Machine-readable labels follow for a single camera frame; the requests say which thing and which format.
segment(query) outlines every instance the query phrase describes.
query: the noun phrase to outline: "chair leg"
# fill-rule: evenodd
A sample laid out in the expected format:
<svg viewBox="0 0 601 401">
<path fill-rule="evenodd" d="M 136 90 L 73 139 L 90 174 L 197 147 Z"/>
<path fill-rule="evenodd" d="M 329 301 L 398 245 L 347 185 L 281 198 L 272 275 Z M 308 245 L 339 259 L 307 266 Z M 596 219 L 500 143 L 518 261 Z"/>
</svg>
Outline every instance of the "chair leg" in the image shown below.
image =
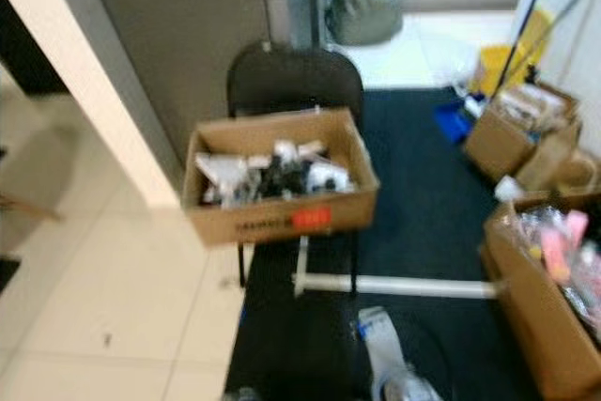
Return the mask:
<svg viewBox="0 0 601 401">
<path fill-rule="evenodd" d="M 357 272 L 359 266 L 359 232 L 350 233 L 350 296 L 357 296 Z"/>
<path fill-rule="evenodd" d="M 238 270 L 240 277 L 240 287 L 246 286 L 246 275 L 244 274 L 244 244 L 238 243 Z"/>
</svg>

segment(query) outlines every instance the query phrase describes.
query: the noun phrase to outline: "floor tile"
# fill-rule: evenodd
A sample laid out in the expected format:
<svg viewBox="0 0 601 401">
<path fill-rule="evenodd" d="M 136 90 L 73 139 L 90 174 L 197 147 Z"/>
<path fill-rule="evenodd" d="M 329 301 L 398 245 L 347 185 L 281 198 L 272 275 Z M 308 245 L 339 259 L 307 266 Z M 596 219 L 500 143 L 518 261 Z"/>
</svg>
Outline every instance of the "floor tile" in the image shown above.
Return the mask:
<svg viewBox="0 0 601 401">
<path fill-rule="evenodd" d="M 370 46 L 335 46 L 355 64 L 365 88 L 424 87 L 433 84 L 418 31 L 406 15 L 402 30 L 391 40 Z"/>
<path fill-rule="evenodd" d="M 442 34 L 477 46 L 505 44 L 514 23 L 513 11 L 456 11 L 420 13 L 414 16 L 417 29 Z"/>
<path fill-rule="evenodd" d="M 478 66 L 480 49 L 506 43 L 513 18 L 512 11 L 416 15 L 420 42 L 435 85 L 469 81 Z"/>
<path fill-rule="evenodd" d="M 207 270 L 186 328 L 179 359 L 228 364 L 243 300 L 235 247 L 208 251 Z"/>
<path fill-rule="evenodd" d="M 1 377 L 2 373 L 4 372 L 4 369 L 7 367 L 9 359 L 10 359 L 9 351 L 0 351 L 0 377 Z"/>
<path fill-rule="evenodd" d="M 124 179 L 109 198 L 104 211 L 109 213 L 144 213 L 147 211 L 147 206 L 144 198 L 133 184 Z"/>
<path fill-rule="evenodd" d="M 173 359 L 205 261 L 181 212 L 103 215 L 23 347 Z"/>
<path fill-rule="evenodd" d="M 3 248 L 6 254 L 20 258 L 21 266 L 0 296 L 0 348 L 19 344 L 94 221 L 94 217 L 66 217 L 60 223 L 32 222 L 18 212 L 2 215 L 0 232 L 22 228 L 10 246 Z"/>
<path fill-rule="evenodd" d="M 168 363 L 16 356 L 0 379 L 1 401 L 160 401 Z"/>
<path fill-rule="evenodd" d="M 0 131 L 2 146 L 9 150 L 21 147 L 37 131 L 47 127 L 35 104 L 0 66 Z"/>
<path fill-rule="evenodd" d="M 227 366 L 178 364 L 167 389 L 165 401 L 220 401 Z"/>
<path fill-rule="evenodd" d="M 10 113 L 16 125 L 8 126 L 9 130 L 27 129 L 32 122 L 28 117 L 14 119 L 27 111 L 28 103 L 35 104 L 25 99 L 22 107 Z M 0 167 L 3 191 L 62 213 L 99 212 L 124 179 L 119 164 L 82 119 L 79 124 L 77 120 L 44 121 L 43 127 L 28 131 L 20 142 L 6 143 L 8 156 Z"/>
</svg>

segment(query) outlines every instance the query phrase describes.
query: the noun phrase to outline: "blue object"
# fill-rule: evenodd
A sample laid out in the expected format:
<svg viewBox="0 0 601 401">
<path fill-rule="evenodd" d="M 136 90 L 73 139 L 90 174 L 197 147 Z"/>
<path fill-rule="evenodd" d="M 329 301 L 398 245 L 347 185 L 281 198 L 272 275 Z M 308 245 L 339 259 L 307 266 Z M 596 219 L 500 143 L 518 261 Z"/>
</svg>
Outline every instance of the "blue object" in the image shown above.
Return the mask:
<svg viewBox="0 0 601 401">
<path fill-rule="evenodd" d="M 439 124 L 444 136 L 454 145 L 468 136 L 473 128 L 473 123 L 461 114 L 463 101 L 445 103 L 436 107 L 434 118 Z"/>
</svg>

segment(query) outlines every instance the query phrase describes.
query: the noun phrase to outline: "black chair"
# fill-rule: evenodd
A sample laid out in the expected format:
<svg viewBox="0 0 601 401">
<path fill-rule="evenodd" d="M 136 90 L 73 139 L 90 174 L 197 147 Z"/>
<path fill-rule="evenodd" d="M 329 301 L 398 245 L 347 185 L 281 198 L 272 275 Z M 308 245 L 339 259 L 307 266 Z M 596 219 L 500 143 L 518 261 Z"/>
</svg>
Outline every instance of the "black chair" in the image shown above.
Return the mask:
<svg viewBox="0 0 601 401">
<path fill-rule="evenodd" d="M 362 130 L 361 76 L 343 55 L 325 49 L 291 50 L 257 42 L 234 60 L 227 76 L 230 117 L 264 115 L 321 106 L 347 107 Z M 357 290 L 358 233 L 351 232 L 351 291 Z M 240 286 L 245 285 L 239 243 Z"/>
</svg>

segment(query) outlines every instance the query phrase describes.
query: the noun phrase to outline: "trash bag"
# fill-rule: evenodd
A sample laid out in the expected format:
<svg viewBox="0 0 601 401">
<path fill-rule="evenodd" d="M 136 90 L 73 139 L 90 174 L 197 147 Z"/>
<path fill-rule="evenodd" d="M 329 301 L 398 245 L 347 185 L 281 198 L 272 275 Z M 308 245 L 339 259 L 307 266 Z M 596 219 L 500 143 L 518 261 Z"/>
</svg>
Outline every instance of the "trash bag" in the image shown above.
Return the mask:
<svg viewBox="0 0 601 401">
<path fill-rule="evenodd" d="M 400 0 L 331 0 L 326 24 L 336 42 L 365 45 L 390 39 L 403 26 Z"/>
</svg>

